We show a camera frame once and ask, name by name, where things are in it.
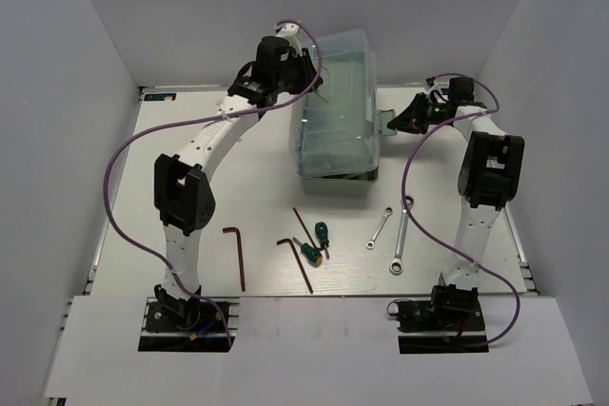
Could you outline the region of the green toolbox with clear lid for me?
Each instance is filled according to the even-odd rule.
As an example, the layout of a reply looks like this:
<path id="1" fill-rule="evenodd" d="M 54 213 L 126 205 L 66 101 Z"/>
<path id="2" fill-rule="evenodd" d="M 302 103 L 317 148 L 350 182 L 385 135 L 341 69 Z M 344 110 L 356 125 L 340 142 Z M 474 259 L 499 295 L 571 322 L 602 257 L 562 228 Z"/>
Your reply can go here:
<path id="1" fill-rule="evenodd" d="M 361 197 L 379 177 L 393 109 L 377 108 L 376 60 L 363 29 L 318 39 L 322 84 L 291 109 L 289 148 L 305 193 Z"/>

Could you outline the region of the small silver ratchet wrench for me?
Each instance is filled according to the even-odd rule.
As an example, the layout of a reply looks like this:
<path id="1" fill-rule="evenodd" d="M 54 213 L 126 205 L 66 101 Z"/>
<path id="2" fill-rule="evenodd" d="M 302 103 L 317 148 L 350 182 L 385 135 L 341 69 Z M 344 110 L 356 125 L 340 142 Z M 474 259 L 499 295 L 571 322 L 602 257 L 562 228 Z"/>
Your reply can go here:
<path id="1" fill-rule="evenodd" d="M 375 245 L 376 245 L 376 241 L 379 238 L 380 234 L 383 231 L 384 226 L 386 225 L 387 220 L 392 216 L 393 214 L 393 209 L 391 207 L 387 207 L 384 212 L 383 215 L 379 221 L 379 223 L 377 224 L 377 227 L 375 228 L 372 236 L 370 237 L 370 239 L 367 241 L 365 247 L 368 250 L 372 250 Z"/>

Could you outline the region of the large silver ratchet wrench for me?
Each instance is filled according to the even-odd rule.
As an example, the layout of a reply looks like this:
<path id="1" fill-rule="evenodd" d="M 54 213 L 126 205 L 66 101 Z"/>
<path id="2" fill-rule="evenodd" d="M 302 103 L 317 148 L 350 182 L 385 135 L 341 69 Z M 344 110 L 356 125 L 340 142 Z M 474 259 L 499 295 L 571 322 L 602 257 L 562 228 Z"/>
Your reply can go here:
<path id="1" fill-rule="evenodd" d="M 412 208 L 414 202 L 414 199 L 410 195 L 405 197 L 405 205 L 402 208 L 395 253 L 392 262 L 389 264 L 389 271 L 395 276 L 399 276 L 403 272 L 403 250 L 405 246 L 407 226 L 409 223 L 407 210 Z"/>

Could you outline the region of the medium brown hex key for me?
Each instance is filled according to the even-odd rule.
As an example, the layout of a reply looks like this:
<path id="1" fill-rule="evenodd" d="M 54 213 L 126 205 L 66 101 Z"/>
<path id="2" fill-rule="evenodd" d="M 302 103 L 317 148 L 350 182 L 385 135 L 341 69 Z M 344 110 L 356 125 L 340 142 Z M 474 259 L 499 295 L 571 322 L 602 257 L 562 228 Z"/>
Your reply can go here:
<path id="1" fill-rule="evenodd" d="M 301 259 L 299 257 L 299 254 L 298 254 L 298 252 L 296 250 L 296 247 L 295 247 L 295 244 L 294 244 L 293 240 L 288 239 L 288 238 L 284 238 L 284 239 L 280 239 L 280 240 L 276 241 L 276 244 L 278 246 L 280 246 L 280 245 L 287 245 L 290 248 L 290 250 L 292 252 L 292 256 L 293 256 L 295 262 L 297 263 L 298 269 L 299 269 L 299 271 L 301 273 L 301 276 L 302 276 L 302 278 L 304 280 L 304 283 L 306 285 L 308 293 L 310 295 L 312 295 L 314 293 L 312 284 L 311 284 L 311 282 L 310 282 L 310 280 L 308 278 L 307 273 L 305 272 L 304 265 L 303 265 L 303 263 L 302 263 L 302 261 L 301 261 Z"/>

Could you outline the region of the large brown hex key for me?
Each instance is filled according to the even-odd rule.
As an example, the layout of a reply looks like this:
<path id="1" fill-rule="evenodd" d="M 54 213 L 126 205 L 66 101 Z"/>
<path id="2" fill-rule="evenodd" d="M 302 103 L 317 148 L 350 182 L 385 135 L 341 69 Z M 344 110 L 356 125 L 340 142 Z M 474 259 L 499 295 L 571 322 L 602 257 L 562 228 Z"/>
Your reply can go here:
<path id="1" fill-rule="evenodd" d="M 242 292 L 246 291 L 246 272 L 245 272 L 245 263 L 244 263 L 244 250 L 243 250 L 243 240 L 241 231 L 234 226 L 224 227 L 222 229 L 224 234 L 233 234 L 236 239 L 236 247 L 237 247 L 237 256 L 238 256 L 238 267 L 239 267 L 239 279 L 240 279 L 240 288 Z"/>

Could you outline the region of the thin brown hex key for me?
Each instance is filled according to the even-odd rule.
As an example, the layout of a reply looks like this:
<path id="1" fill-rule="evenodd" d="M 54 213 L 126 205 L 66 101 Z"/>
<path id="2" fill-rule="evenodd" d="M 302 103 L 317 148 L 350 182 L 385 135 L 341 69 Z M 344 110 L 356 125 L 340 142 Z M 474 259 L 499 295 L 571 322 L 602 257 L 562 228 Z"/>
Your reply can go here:
<path id="1" fill-rule="evenodd" d="M 311 236 L 311 234 L 310 234 L 310 231 L 308 230 L 308 227 L 306 226 L 305 221 L 303 220 L 302 216 L 300 215 L 300 213 L 299 213 L 298 209 L 297 209 L 295 206 L 293 206 L 293 207 L 292 207 L 292 210 L 293 210 L 293 212 L 294 212 L 294 214 L 295 214 L 295 216 L 296 216 L 297 220 L 299 221 L 299 223 L 300 223 L 300 225 L 301 225 L 302 229 L 304 230 L 304 232 L 305 232 L 305 234 L 306 234 L 306 236 L 307 236 L 307 238 L 308 238 L 308 240 L 309 240 L 309 243 L 310 243 L 310 244 L 311 244 L 313 247 L 317 247 L 317 245 L 316 245 L 316 243 L 314 242 L 314 240 L 313 240 L 313 238 L 312 238 L 312 236 Z"/>

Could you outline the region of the green screwdriver orange cap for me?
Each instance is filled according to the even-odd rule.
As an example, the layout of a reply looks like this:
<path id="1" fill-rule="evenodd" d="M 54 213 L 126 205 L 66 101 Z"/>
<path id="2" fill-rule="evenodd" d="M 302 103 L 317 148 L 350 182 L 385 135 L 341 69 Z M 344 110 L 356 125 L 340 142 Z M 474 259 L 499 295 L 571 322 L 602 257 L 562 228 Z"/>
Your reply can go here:
<path id="1" fill-rule="evenodd" d="M 300 253 L 314 266 L 320 266 L 323 261 L 323 255 L 319 249 L 306 243 L 300 242 L 296 238 L 292 238 L 295 245 L 299 248 Z"/>

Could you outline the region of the dark green screwdriver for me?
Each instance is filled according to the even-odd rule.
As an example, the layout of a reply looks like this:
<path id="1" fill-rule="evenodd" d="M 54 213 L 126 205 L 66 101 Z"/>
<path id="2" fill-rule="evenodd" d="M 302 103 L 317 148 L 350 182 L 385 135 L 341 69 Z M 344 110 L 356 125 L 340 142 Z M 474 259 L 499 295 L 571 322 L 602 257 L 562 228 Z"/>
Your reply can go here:
<path id="1" fill-rule="evenodd" d="M 316 222 L 314 231 L 315 231 L 316 237 L 318 239 L 318 242 L 320 244 L 320 248 L 324 251 L 325 258 L 328 260 L 330 258 L 329 251 L 328 251 L 328 247 L 329 247 L 328 227 L 324 222 Z"/>

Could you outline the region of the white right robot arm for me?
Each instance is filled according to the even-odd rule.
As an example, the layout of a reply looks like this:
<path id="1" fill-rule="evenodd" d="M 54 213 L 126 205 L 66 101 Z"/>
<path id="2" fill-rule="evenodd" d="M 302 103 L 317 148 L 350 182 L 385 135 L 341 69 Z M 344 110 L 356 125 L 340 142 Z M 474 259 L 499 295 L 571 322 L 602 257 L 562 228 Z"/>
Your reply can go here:
<path id="1" fill-rule="evenodd" d="M 446 76 L 446 89 L 435 77 L 428 78 L 425 90 L 387 124 L 424 140 L 444 126 L 451 127 L 467 141 L 457 182 L 460 222 L 454 243 L 444 245 L 454 260 L 441 272 L 429 305 L 431 320 L 443 329 L 475 311 L 481 261 L 496 219 L 518 191 L 525 146 L 521 136 L 510 135 L 494 123 L 497 106 L 489 108 L 475 100 L 475 79 L 457 73 Z"/>

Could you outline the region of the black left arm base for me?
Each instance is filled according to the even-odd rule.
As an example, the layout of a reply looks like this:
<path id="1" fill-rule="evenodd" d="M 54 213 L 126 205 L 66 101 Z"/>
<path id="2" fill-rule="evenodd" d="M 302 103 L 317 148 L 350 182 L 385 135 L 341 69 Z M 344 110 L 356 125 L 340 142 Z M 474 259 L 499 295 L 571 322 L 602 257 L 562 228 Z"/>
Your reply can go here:
<path id="1" fill-rule="evenodd" d="M 237 336 L 239 302 L 218 300 L 220 310 L 198 301 L 184 317 L 169 311 L 158 300 L 145 307 L 137 350 L 140 353 L 228 353 L 231 349 L 221 314 L 224 314 L 231 341 Z"/>

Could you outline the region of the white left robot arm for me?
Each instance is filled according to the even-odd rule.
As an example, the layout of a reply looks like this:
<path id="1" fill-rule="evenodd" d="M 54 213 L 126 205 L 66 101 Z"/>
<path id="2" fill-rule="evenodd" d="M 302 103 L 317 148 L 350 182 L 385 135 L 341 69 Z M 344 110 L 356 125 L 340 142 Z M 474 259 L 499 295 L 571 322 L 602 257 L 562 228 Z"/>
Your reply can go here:
<path id="1" fill-rule="evenodd" d="M 177 154 L 156 159 L 154 205 L 163 223 L 171 266 L 155 287 L 155 297 L 179 328 L 192 328 L 201 317 L 201 305 L 191 295 L 200 292 L 199 244 L 216 207 L 210 187 L 215 170 L 259 122 L 262 108 L 274 106 L 284 92 L 307 93 L 321 83 L 308 49 L 298 38 L 280 32 L 266 36 L 257 47 L 255 60 L 240 70 L 221 100 L 220 120 L 202 129 Z"/>

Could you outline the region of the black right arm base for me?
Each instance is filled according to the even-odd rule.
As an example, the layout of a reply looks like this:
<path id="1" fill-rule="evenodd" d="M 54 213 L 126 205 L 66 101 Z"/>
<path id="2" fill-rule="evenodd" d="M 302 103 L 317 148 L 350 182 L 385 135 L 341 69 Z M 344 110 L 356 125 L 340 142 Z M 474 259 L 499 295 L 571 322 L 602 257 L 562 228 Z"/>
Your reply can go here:
<path id="1" fill-rule="evenodd" d="M 401 355 L 488 353 L 480 305 L 473 311 L 435 311 L 431 300 L 392 300 L 386 314 L 397 322 Z"/>

